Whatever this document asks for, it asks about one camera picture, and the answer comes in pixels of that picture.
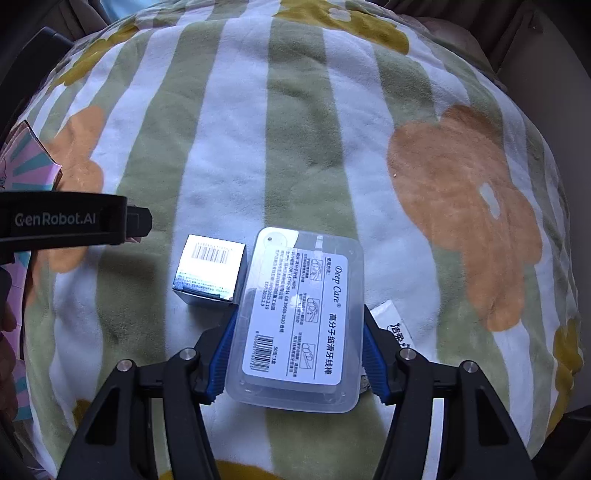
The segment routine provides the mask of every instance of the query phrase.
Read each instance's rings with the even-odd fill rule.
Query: silver box
[[[189,235],[173,290],[189,305],[219,307],[239,301],[245,277],[245,244]]]

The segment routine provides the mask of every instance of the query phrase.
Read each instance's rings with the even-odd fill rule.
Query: plastic container
[[[228,394],[264,407],[349,411],[359,398],[362,340],[360,243],[261,230],[236,321]]]

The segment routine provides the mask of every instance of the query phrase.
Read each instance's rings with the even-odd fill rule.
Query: white label
[[[265,250],[242,370],[336,385],[343,370],[347,258],[300,248]]]
[[[196,295],[234,300],[244,244],[189,235],[173,287]]]
[[[402,348],[414,348],[413,339],[410,336],[410,332],[402,321],[402,318],[398,313],[398,309],[392,300],[386,300],[384,303],[372,309],[371,315],[374,317],[375,323],[379,328],[383,328],[384,330],[388,330],[394,334],[394,337]],[[360,392],[363,393],[368,389],[368,387],[369,381],[367,381],[367,374],[365,372],[365,368],[361,366]]]

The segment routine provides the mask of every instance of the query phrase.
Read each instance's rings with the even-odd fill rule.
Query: striped blanket
[[[267,225],[358,238],[369,307],[392,300],[431,360],[478,362],[530,455],[563,414],[582,355],[552,153],[489,76],[391,12],[158,4],[79,42],[21,119],[60,190],[154,216],[139,245],[33,254],[27,380],[51,473],[118,360],[163,361],[216,324],[171,289],[191,233],[249,254]],[[203,407],[226,479],[371,478],[392,412],[370,394],[341,415]]]

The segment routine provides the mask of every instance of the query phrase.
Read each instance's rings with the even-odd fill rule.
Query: white stripe
[[[64,90],[66,90],[66,87],[63,83],[56,86],[53,89],[53,91],[49,94],[49,97],[47,98],[47,100],[45,101],[43,106],[41,107],[41,110],[39,110],[39,114],[37,115],[35,122],[32,124],[33,131],[37,135],[39,135],[39,132],[43,128],[43,125],[45,125],[45,122],[47,121],[47,117],[49,116],[49,112],[51,111],[51,107],[53,107],[56,100],[60,97],[61,93]]]
[[[568,226],[565,223],[565,212],[562,208],[562,204],[560,202],[560,196],[558,195],[558,186],[560,184],[560,179],[558,177],[558,169],[556,166],[556,162],[554,161],[554,156],[550,150],[550,146],[546,142],[544,138],[542,138],[544,143],[544,162],[545,162],[545,172],[546,172],[546,188],[548,190],[548,196],[550,197],[550,203],[552,205],[552,210],[554,211],[554,218],[556,219],[556,224],[558,227],[558,234],[563,241],[563,246],[560,251],[560,268],[566,275],[566,278],[569,280],[568,283],[568,291],[566,294],[566,316],[567,320],[574,318],[577,315],[578,308],[577,308],[577,291],[575,286],[575,291],[573,291],[570,285],[570,278],[569,274],[571,271],[571,259],[566,251],[566,229]]]
[[[394,321],[396,321],[396,317],[400,319],[400,316],[396,311],[396,307],[394,307],[394,311],[392,311],[392,309],[388,307],[388,303],[389,301],[371,310],[376,323],[380,327],[383,327],[385,323],[390,323],[393,318]],[[400,321],[401,324],[406,328],[404,321],[402,319],[400,319]],[[410,348],[417,349],[413,338],[405,337],[405,341],[410,344]],[[377,396],[373,395],[373,397],[376,409],[379,413],[382,423],[384,424],[384,429],[388,431],[392,423],[395,406],[387,407],[380,402]],[[431,429],[429,432],[429,444],[427,446],[427,457],[425,461],[425,467],[423,468],[422,480],[436,480],[437,478],[439,457],[441,454],[441,437],[443,435],[443,410],[444,400],[442,398],[434,398],[433,406],[431,408]]]
[[[249,0],[241,17],[272,17],[279,11],[280,6],[280,0]]]
[[[222,31],[181,182],[168,271],[171,286],[190,233],[252,246],[264,226],[270,31],[270,18],[230,19]],[[204,328],[226,314],[188,309],[169,288],[167,355],[194,345]],[[202,412],[216,458],[272,471],[263,409],[224,394]],[[228,436],[230,427],[233,434]],[[256,449],[243,441],[245,436],[256,441]]]
[[[525,445],[530,439],[534,405],[534,372],[530,359],[530,336],[523,323],[493,332],[509,377],[509,411]]]
[[[136,15],[134,25],[140,30],[149,30],[154,26],[154,18],[156,18],[161,10],[163,10],[161,5],[142,10]]]
[[[211,13],[213,12],[214,6],[215,0],[209,0],[206,3],[200,4],[198,9],[187,10],[183,14],[183,16],[178,20],[177,26],[182,27],[195,22],[202,22],[204,20],[207,20],[209,15],[211,15]]]
[[[546,349],[553,356],[554,334],[560,327],[560,320],[556,313],[556,303],[554,301],[554,269],[552,263],[552,248],[550,246],[550,239],[543,227],[543,214],[540,205],[535,199],[531,178],[527,166],[528,152],[527,152],[527,135],[525,124],[521,111],[518,107],[501,92],[488,78],[482,73],[472,68],[476,77],[484,87],[495,97],[503,117],[503,132],[504,132],[504,146],[509,171],[511,173],[511,180],[515,187],[525,196],[535,213],[536,223],[540,230],[542,239],[542,257],[540,262],[535,266],[535,274],[540,288],[540,303],[542,309],[542,322],[544,325]],[[558,393],[555,386],[557,361],[553,356],[554,368],[551,380],[550,390],[550,412],[554,408]],[[511,362],[507,365],[507,370],[516,368],[515,364]],[[518,411],[511,411],[511,417],[514,420],[519,419],[526,414],[528,409],[532,409],[532,404],[519,404]]]
[[[41,434],[41,428],[39,427],[39,417],[37,416],[37,411],[35,410],[35,405],[31,402],[31,415],[33,416],[33,422],[30,428],[27,428],[27,433],[29,434],[33,445],[35,447],[35,460],[39,462],[47,473],[49,473],[53,478],[57,477],[57,468],[54,459],[49,455],[47,448],[45,447],[45,443],[43,441],[43,435]],[[27,422],[23,422],[25,427],[29,425]],[[55,428],[55,426],[46,425],[46,427]]]
[[[78,53],[75,53],[74,55],[72,55],[72,57],[71,57],[71,59],[69,61],[69,66],[71,67],[72,65],[74,65],[74,63],[76,62],[76,60],[78,60],[81,56],[82,56],[82,52],[81,51],[78,52]],[[45,94],[49,90],[49,88],[50,88],[53,80],[56,77],[62,75],[66,71],[66,69],[64,68],[64,70],[62,72],[60,72],[58,74],[54,74],[54,70],[52,70],[51,73],[49,74],[49,76],[47,77],[46,83],[43,86],[43,88],[31,99],[31,102],[29,103],[29,105],[27,106],[27,108],[25,109],[25,111],[18,118],[18,123],[22,122],[24,119],[26,119],[29,116],[29,114],[31,113],[31,110],[33,110],[33,108],[35,108],[35,105],[37,104],[37,101],[41,100],[45,96]]]
[[[210,0],[210,5],[206,5],[203,8],[200,8],[196,11],[185,12],[180,17],[178,23],[176,24],[176,27],[182,27],[194,22],[205,20],[213,10],[214,3],[215,0]],[[152,8],[148,10],[148,15],[142,15],[141,17],[141,28],[151,28],[154,18],[162,9]],[[76,98],[74,99],[74,102],[72,102],[72,105],[70,106],[70,109],[68,110],[68,113],[64,118],[64,121],[61,123],[60,129],[63,128],[63,126],[66,124],[66,122],[72,115],[76,114],[77,112],[80,112],[83,108],[90,105],[92,99],[95,97],[100,88],[106,82],[109,76],[109,72],[113,68],[117,56],[119,55],[119,52],[121,51],[124,45],[125,43],[120,43],[109,49],[105,53],[105,55],[99,60],[96,66],[91,70],[88,80],[86,81],[85,85],[82,87],[80,92],[76,95]]]
[[[389,18],[380,18],[396,25],[407,36],[409,42],[407,58],[419,62],[427,73],[431,81],[435,114],[438,119],[452,105],[470,105],[470,99],[463,83],[446,70],[443,62],[425,44],[422,35],[402,23]]]
[[[111,34],[113,34],[112,30],[106,30],[102,33],[102,35],[100,35],[97,40],[99,38],[107,38],[109,37]],[[60,72],[59,74],[57,74],[56,78],[60,77],[61,75],[64,75],[65,72],[68,72],[73,65],[80,59],[80,57],[84,54],[84,52],[86,51],[86,49],[81,50],[77,53],[75,53],[74,55],[72,55],[70,61],[68,62],[67,68],[64,68],[62,72]],[[45,88],[43,90],[43,94],[40,94],[40,96],[38,98],[42,98],[41,95],[44,95],[46,93],[46,91],[48,91],[49,87],[51,86],[53,80],[52,81],[47,81],[47,84],[45,85]],[[31,126],[33,128],[33,131],[38,134],[41,129],[43,128],[43,125],[45,124],[47,117],[49,116],[49,112],[51,111],[51,108],[53,107],[53,105],[55,104],[56,100],[58,99],[58,97],[61,95],[61,93],[66,90],[66,86],[61,83],[58,86],[56,86],[53,91],[50,93],[49,98],[46,100],[46,102],[43,104],[43,107],[41,107],[41,109],[39,110],[39,114],[37,115],[37,118],[35,119],[35,122],[33,123],[33,125]],[[30,113],[30,111],[33,109],[34,105],[33,103],[31,103],[29,105],[28,108],[28,112],[27,115]]]
[[[392,186],[386,157],[394,125],[372,45],[343,31],[323,33],[345,172],[365,251],[365,301],[375,306],[391,299],[417,348],[436,361],[436,266],[428,240]]]
[[[129,153],[173,58],[183,28],[156,31],[129,88],[116,104],[91,158],[105,175],[104,193],[113,194],[125,171]],[[54,334],[56,353],[50,378],[66,418],[77,399],[95,396],[102,362],[102,330],[96,312],[96,269],[104,247],[90,247],[73,271],[56,275]]]

